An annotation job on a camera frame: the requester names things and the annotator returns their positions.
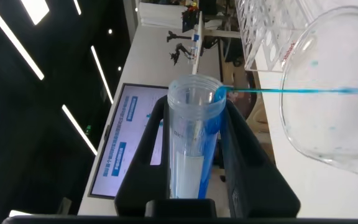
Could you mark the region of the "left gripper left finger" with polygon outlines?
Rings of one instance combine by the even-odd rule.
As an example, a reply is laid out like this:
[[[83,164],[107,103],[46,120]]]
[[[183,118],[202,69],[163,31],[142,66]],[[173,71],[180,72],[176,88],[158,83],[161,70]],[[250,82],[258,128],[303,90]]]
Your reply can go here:
[[[151,157],[163,121],[161,162],[152,166]],[[167,96],[155,104],[132,162],[114,199],[116,213],[123,217],[143,217],[146,204],[170,196],[170,129]]]

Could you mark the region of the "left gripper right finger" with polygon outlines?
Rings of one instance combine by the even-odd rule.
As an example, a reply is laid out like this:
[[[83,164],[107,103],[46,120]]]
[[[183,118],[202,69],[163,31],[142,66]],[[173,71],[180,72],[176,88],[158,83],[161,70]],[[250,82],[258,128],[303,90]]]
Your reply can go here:
[[[221,123],[231,217],[296,217],[300,201],[231,101]]]

